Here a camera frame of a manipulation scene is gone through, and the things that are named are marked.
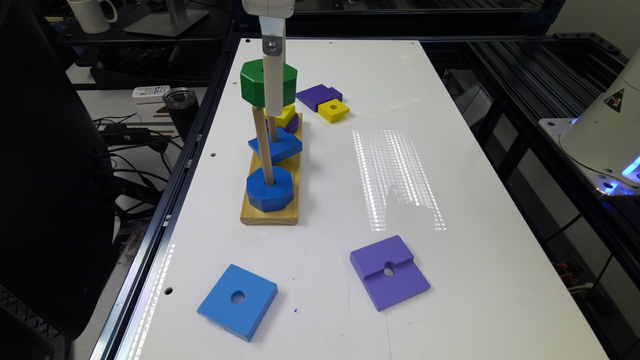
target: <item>blue block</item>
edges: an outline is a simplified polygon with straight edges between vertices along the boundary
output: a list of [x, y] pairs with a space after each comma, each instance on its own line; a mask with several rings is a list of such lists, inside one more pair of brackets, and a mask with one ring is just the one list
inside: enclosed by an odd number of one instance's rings
[[[244, 300], [233, 301], [242, 293]], [[278, 293], [278, 285], [233, 264], [198, 308], [204, 315], [233, 335], [249, 342]]]
[[[249, 140], [249, 146], [260, 156], [260, 145], [258, 138]], [[278, 142], [269, 141], [271, 150], [271, 163], [277, 164], [302, 151], [302, 141], [295, 135], [289, 134], [283, 128], [278, 128]]]
[[262, 212], [280, 211], [293, 200], [293, 179], [291, 173], [279, 167], [273, 167], [275, 183], [264, 183], [264, 170], [259, 168], [247, 178], [249, 204]]

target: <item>mug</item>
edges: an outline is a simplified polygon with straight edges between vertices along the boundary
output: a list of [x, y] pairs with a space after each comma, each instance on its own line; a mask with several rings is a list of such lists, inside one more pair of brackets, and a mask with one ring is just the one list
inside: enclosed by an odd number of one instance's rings
[[[106, 1], [113, 9], [113, 19], [107, 19], [100, 8], [100, 3]], [[67, 0], [73, 14], [78, 19], [82, 31], [87, 34], [99, 34], [109, 30], [109, 24], [118, 20], [118, 12], [109, 0]]]

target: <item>purple square block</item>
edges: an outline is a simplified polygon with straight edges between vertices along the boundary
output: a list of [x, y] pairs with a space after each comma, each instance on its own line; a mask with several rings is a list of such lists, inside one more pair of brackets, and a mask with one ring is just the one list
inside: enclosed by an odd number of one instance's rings
[[327, 88], [323, 84], [300, 91], [296, 94], [296, 97], [315, 112], [318, 112], [318, 105], [324, 104], [327, 101], [333, 99], [342, 101], [342, 93], [334, 88]]
[[378, 311], [431, 288], [398, 235], [355, 250], [350, 259]]

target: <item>small screw hole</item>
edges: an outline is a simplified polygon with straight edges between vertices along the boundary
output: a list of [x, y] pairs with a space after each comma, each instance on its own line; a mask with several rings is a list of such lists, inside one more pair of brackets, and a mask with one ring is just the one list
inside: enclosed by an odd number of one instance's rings
[[387, 276], [393, 276], [393, 263], [391, 261], [384, 263], [384, 274]]
[[244, 301], [244, 293], [242, 291], [236, 291], [231, 295], [231, 301], [234, 304], [240, 304]]

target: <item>wooden base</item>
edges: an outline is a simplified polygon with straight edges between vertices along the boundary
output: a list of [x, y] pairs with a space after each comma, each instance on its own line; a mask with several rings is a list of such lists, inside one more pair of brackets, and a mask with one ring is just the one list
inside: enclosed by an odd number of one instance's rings
[[[294, 135], [302, 140], [302, 114], [298, 113], [300, 117], [300, 127]], [[244, 200], [242, 201], [242, 211], [240, 212], [240, 221], [245, 225], [295, 225], [298, 223], [298, 198], [300, 196], [300, 156], [301, 154], [295, 154], [288, 158], [283, 163], [273, 164], [274, 166], [280, 166], [281, 168], [289, 171], [293, 178], [293, 200], [287, 205], [286, 208], [280, 211], [271, 211], [264, 213], [249, 204], [249, 195], [247, 191], [244, 192]], [[251, 167], [249, 168], [249, 174], [252, 174], [258, 168], [262, 167], [262, 161], [260, 157], [254, 152], [251, 158]]]

